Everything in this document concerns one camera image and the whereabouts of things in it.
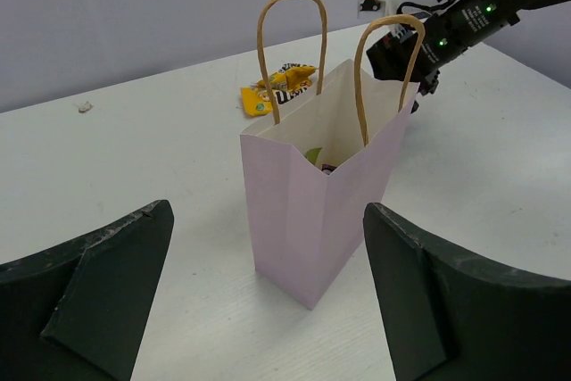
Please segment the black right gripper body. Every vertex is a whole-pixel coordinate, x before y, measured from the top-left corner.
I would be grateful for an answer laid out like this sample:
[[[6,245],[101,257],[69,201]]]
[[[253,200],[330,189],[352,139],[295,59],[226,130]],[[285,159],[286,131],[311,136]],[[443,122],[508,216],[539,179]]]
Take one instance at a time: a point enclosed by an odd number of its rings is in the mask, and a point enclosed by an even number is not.
[[[421,95],[434,93],[442,66],[517,23],[515,12],[503,9],[493,0],[459,0],[444,13],[435,13],[424,21],[426,35],[410,80],[419,84]],[[403,81],[417,39],[417,31],[408,24],[399,24],[396,30],[381,37],[367,50],[374,77]]]

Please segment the pink paper bag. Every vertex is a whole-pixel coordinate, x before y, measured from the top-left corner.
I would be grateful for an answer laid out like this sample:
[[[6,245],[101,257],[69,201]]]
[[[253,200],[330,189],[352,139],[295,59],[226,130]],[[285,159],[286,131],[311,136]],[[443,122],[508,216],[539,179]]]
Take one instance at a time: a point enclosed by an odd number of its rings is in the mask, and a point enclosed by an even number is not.
[[[372,78],[365,49],[360,40],[351,59],[240,136],[255,268],[308,309],[363,241],[365,208],[384,195],[417,93],[410,75]],[[304,154],[315,147],[312,165]]]

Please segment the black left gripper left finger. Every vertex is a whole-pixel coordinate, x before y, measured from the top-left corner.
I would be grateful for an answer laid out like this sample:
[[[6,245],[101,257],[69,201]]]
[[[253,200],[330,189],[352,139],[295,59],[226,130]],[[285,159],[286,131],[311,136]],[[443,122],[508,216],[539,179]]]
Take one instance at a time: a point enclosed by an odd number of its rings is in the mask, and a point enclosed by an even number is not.
[[[129,380],[170,246],[157,200],[1,266],[3,380]]]

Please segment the green Himalaya snack packet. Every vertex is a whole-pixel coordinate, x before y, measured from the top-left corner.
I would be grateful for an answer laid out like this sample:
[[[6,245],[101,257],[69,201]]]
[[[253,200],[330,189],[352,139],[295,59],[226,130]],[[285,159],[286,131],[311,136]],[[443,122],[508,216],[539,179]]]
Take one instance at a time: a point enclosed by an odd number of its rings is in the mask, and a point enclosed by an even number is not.
[[[311,148],[304,154],[304,157],[312,165],[315,165],[318,161],[318,158],[319,158],[321,151],[322,151],[322,147]]]

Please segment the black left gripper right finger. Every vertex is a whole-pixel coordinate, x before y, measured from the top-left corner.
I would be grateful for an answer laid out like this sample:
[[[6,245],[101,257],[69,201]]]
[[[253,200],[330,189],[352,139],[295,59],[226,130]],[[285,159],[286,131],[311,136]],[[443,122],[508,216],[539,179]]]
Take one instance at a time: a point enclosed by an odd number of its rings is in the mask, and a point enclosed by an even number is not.
[[[488,259],[381,203],[363,227],[397,379],[569,379],[568,281]]]

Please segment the yellow M&M packet small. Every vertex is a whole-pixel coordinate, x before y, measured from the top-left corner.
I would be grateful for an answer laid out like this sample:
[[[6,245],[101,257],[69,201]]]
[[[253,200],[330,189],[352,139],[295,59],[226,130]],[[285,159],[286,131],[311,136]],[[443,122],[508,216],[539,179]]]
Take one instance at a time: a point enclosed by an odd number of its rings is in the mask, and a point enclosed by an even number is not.
[[[312,85],[311,77],[317,70],[309,64],[289,62],[269,75],[269,86],[288,93],[304,91]]]

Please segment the yellow M&M packet large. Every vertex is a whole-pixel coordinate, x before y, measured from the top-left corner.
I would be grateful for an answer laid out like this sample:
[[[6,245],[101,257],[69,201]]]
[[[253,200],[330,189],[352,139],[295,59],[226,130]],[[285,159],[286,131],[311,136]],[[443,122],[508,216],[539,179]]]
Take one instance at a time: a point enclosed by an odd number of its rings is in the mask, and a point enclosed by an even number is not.
[[[303,81],[292,90],[273,89],[278,104],[286,104],[312,86],[309,80]],[[273,107],[265,88],[243,87],[240,89],[244,112],[251,117],[272,113]]]

